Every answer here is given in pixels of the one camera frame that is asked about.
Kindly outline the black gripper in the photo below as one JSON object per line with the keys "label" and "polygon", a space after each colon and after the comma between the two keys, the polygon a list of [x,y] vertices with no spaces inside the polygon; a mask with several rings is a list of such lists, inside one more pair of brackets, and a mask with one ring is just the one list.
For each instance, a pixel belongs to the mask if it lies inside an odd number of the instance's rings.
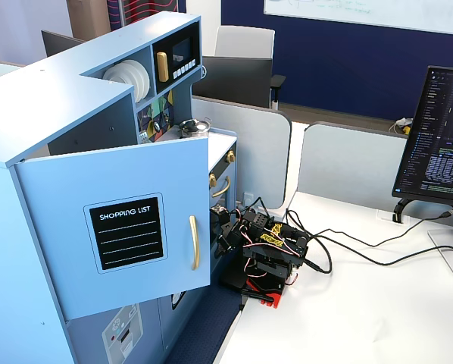
{"label": "black gripper", "polygon": [[217,243],[215,259],[233,252],[242,242],[237,227],[240,217],[239,212],[210,212],[211,233]]}

